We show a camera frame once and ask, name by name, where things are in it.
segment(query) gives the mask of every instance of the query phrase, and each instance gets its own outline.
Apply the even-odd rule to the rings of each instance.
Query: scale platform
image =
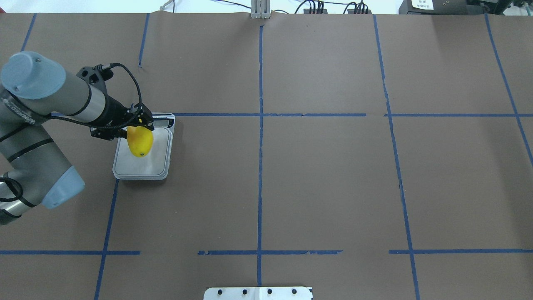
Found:
[[[126,139],[119,139],[113,174],[124,180],[163,180],[168,175],[175,116],[171,113],[152,113],[154,144],[145,157],[134,156]]]

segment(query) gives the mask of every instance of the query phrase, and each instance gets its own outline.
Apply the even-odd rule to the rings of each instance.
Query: wire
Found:
[[[139,87],[139,83],[135,79],[135,76],[133,76],[133,74],[130,72],[130,70],[126,66],[121,64],[120,62],[114,62],[113,64],[110,64],[110,68],[111,69],[114,68],[114,67],[121,67],[132,78],[133,82],[135,83],[135,87],[137,88],[137,95],[139,96],[139,104],[142,104],[141,89]],[[126,122],[124,122],[124,123],[122,123],[120,125],[115,125],[115,126],[93,126],[93,125],[89,125],[87,123],[83,123],[83,122],[80,122],[80,121],[76,121],[76,120],[73,120],[73,119],[60,117],[60,116],[50,116],[49,119],[67,121],[67,122],[70,122],[70,123],[74,123],[74,124],[78,124],[78,125],[82,125],[82,126],[87,126],[87,127],[91,127],[91,128],[96,128],[96,129],[101,129],[101,130],[109,130],[109,129],[119,129],[119,128],[128,126],[140,114],[141,114],[141,109],[139,107],[137,109],[137,112],[135,114],[133,114],[133,116],[128,121],[126,121]]]
[[[357,3],[355,3],[355,2],[350,2],[350,3],[348,3],[348,5],[346,6],[346,8],[345,8],[344,11],[342,12],[342,14],[345,14],[346,11],[348,10],[348,7],[350,7],[350,5],[352,5],[352,4],[353,4],[353,6],[354,6],[354,9],[356,10],[356,9],[357,9]]]
[[[298,10],[300,9],[300,7],[302,7],[302,5],[305,3],[305,2],[318,2],[319,3],[319,12],[318,13],[324,13],[324,3],[327,3],[327,4],[338,4],[338,5],[346,5],[346,9],[345,11],[348,9],[348,6],[349,5],[352,5],[354,4],[355,5],[355,9],[353,11],[353,13],[357,13],[357,3],[355,2],[350,2],[350,3],[339,3],[339,2],[329,2],[329,1],[322,1],[322,0],[305,0],[303,1],[302,3],[300,3],[300,5],[298,6],[298,8],[296,9],[296,11],[294,13],[298,13]],[[368,13],[368,6],[366,4],[364,4],[364,7],[366,7],[366,12],[365,13]]]
[[[5,183],[11,193],[13,193],[14,195],[13,198],[0,198],[0,202],[13,202],[22,198],[22,194],[24,193],[24,191],[22,190],[22,185],[20,184],[20,182],[9,177],[0,177],[0,182]]]
[[[360,8],[360,10],[358,9],[357,13],[360,13],[360,14],[367,14],[368,13],[368,5],[366,5],[363,2],[363,0],[361,0],[361,2],[359,3],[359,8]]]
[[[296,9],[296,11],[294,13],[298,13],[298,10],[300,10],[302,5],[304,5],[304,3],[307,3],[307,2],[313,3],[313,13],[314,13],[316,8],[314,6],[314,1],[313,0],[305,0],[304,2],[300,3],[300,5],[298,5],[298,8]],[[309,13],[311,13],[311,3],[309,3]]]
[[[236,3],[236,2],[231,2],[231,1],[226,1],[226,0],[211,0],[211,1],[215,1],[215,2],[227,2],[227,3],[231,3],[231,4],[235,4],[235,5],[239,5],[239,6],[242,6],[242,7],[246,7],[247,9],[252,9],[251,7],[246,6],[246,5],[244,5],[244,4],[240,4],[240,3]]]

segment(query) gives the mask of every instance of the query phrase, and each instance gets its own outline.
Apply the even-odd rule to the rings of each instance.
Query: blue tape line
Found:
[[[261,250],[261,255],[337,255],[342,250]],[[209,250],[198,255],[257,255],[255,250]]]
[[[0,250],[0,255],[101,255],[102,251],[77,250]]]
[[[515,117],[515,114],[390,114],[392,117]]]
[[[106,255],[141,255],[141,252],[140,251],[114,250],[114,251],[107,251]]]
[[[35,24],[36,17],[37,14],[34,13],[34,16],[31,19],[30,27],[28,28],[28,32],[26,33],[26,38],[24,39],[24,43],[22,44],[22,48],[20,49],[20,51],[24,51],[24,49],[26,49],[26,44],[28,44],[28,40],[30,39],[31,30],[33,29],[33,25]]]
[[[413,254],[413,242],[411,240],[411,229],[409,227],[409,217],[407,215],[407,205],[405,202],[405,193],[403,191],[403,180],[401,176],[401,170],[400,170],[400,160],[398,158],[398,148],[396,146],[396,137],[394,136],[394,128],[392,123],[392,112],[391,112],[391,104],[389,101],[389,93],[387,92],[387,87],[385,86],[385,68],[383,65],[383,56],[381,53],[381,44],[379,42],[379,32],[377,29],[377,19],[376,15],[373,15],[374,18],[374,31],[376,33],[376,44],[377,44],[377,53],[379,55],[379,66],[381,68],[381,79],[383,81],[383,92],[385,93],[385,99],[387,104],[387,114],[389,117],[389,127],[391,131],[391,138],[392,138],[392,148],[394,150],[394,160],[396,162],[396,173],[398,175],[398,184],[400,188],[400,196],[401,196],[401,203],[403,206],[403,221],[405,223],[405,231],[407,235],[407,245],[409,247],[409,257],[411,260],[411,272],[413,274],[413,285],[415,287],[415,296],[416,300],[420,300],[420,292],[418,289],[418,277],[416,275],[416,265],[415,265],[415,255]]]
[[[94,292],[94,300],[98,300],[100,296],[100,286],[102,285],[103,269],[106,265],[106,252],[109,244],[109,236],[111,235],[111,226],[113,224],[113,215],[115,214],[115,203],[117,202],[118,182],[115,181],[115,190],[113,191],[113,200],[111,201],[111,208],[109,209],[109,219],[107,221],[106,238],[103,242],[102,259],[100,261],[100,270],[98,272],[98,280],[96,281],[96,291]]]
[[[414,254],[533,253],[533,249],[416,249]],[[409,250],[389,250],[389,254],[409,254]]]
[[[199,251],[198,255],[257,255],[256,250],[209,250]]]
[[[139,51],[139,67],[141,67],[142,53],[144,52],[144,41],[146,41],[146,31],[148,30],[148,20],[150,20],[150,14],[146,14],[146,21],[144,21],[144,32],[142,33],[141,51]]]
[[[263,250],[263,25],[259,26],[259,193],[257,195],[257,286],[262,285]]]
[[[281,113],[281,114],[264,114],[267,117],[366,117],[366,114],[298,114],[298,113]]]
[[[533,155],[531,154],[531,149],[529,148],[528,139],[526,137],[526,133],[524,132],[524,128],[522,127],[522,122],[520,121],[520,116],[518,115],[518,110],[516,108],[516,104],[514,103],[513,95],[511,94],[511,88],[509,87],[509,83],[507,82],[507,77],[505,76],[505,72],[503,71],[502,62],[500,61],[498,50],[496,49],[496,44],[494,43],[494,38],[492,37],[492,30],[490,29],[489,15],[487,14],[485,14],[485,23],[487,24],[487,31],[489,32],[489,38],[490,38],[490,43],[492,44],[492,50],[494,50],[494,56],[496,57],[496,61],[498,62],[498,67],[500,69],[500,73],[502,74],[503,82],[505,84],[505,89],[507,90],[507,95],[509,96],[509,100],[511,101],[511,106],[513,107],[513,111],[516,116],[516,122],[518,124],[518,128],[520,129],[520,133],[522,134],[522,139],[526,146],[526,151],[528,152],[529,162],[531,163],[531,166],[533,167]]]
[[[174,113],[175,116],[181,117],[259,117],[261,113]],[[302,114],[302,113],[263,113],[263,117],[366,117],[367,114]]]
[[[342,250],[263,250],[264,255],[337,255]]]
[[[177,117],[259,117],[259,114],[247,113],[175,113]]]

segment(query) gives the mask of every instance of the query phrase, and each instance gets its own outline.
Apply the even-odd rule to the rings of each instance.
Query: white wall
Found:
[[[232,0],[250,6],[250,0]],[[6,12],[24,13],[148,13],[159,10],[165,0],[132,1],[132,0],[0,0],[0,7]],[[348,3],[350,1],[331,2]],[[376,14],[396,14],[402,0],[365,0],[365,3]],[[228,3],[212,0],[175,0],[176,12],[185,13],[230,13],[249,12],[249,9]],[[272,10],[285,10],[294,13],[300,0],[271,0]],[[325,4],[328,13],[342,13],[345,5]],[[166,7],[166,11],[172,11],[172,4]],[[524,8],[511,7],[507,15],[527,15]]]

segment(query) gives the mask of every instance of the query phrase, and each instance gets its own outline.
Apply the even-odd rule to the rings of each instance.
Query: white mounting plate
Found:
[[[210,288],[204,300],[312,300],[310,287]]]

